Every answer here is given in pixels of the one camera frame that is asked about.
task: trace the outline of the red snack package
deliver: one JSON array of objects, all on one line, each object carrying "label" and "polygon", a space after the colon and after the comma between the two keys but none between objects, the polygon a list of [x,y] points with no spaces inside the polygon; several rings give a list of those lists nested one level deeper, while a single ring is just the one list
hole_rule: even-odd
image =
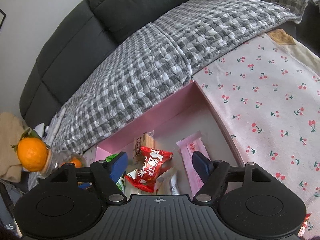
[{"label": "red snack package", "polygon": [[142,169],[136,169],[125,177],[136,188],[152,193],[156,178],[160,175],[162,164],[170,160],[173,153],[141,146],[141,154],[145,159]]}]

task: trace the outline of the orange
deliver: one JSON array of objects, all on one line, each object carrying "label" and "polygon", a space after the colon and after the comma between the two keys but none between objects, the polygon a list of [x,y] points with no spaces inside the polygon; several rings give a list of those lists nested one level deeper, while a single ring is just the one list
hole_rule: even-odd
[{"label": "orange", "polygon": [[48,149],[42,140],[26,137],[18,143],[17,155],[28,171],[41,171],[47,161]]},{"label": "orange", "polygon": [[76,168],[81,168],[82,167],[82,163],[79,159],[77,159],[76,157],[73,157],[71,161],[69,161],[69,163],[74,163]]}]

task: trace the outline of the picture frame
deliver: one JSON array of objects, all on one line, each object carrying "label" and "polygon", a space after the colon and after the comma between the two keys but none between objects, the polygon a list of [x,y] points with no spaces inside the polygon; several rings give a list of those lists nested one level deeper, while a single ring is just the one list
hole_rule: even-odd
[{"label": "picture frame", "polygon": [[0,9],[0,30],[1,30],[1,26],[4,22],[5,17],[6,17],[6,14]]}]

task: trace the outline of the pink wrapper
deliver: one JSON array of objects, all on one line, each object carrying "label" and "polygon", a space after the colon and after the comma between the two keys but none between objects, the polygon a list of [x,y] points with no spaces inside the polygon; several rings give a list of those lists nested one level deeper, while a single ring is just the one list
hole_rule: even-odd
[{"label": "pink wrapper", "polygon": [[188,180],[191,187],[192,198],[203,186],[202,180],[200,179],[198,173],[192,166],[192,154],[194,151],[199,151],[208,159],[210,159],[207,150],[205,149],[203,142],[200,138],[201,132],[198,131],[188,136],[187,138],[177,142],[177,145],[180,148],[184,166],[187,171]]}]

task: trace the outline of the black leather sofa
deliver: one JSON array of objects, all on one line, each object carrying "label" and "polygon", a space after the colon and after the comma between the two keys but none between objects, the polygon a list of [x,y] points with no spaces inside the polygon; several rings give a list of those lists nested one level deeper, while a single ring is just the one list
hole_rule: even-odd
[{"label": "black leather sofa", "polygon": [[[43,46],[20,98],[30,127],[46,125],[95,68],[132,33],[188,0],[84,0]],[[296,37],[295,25],[281,26]]]}]

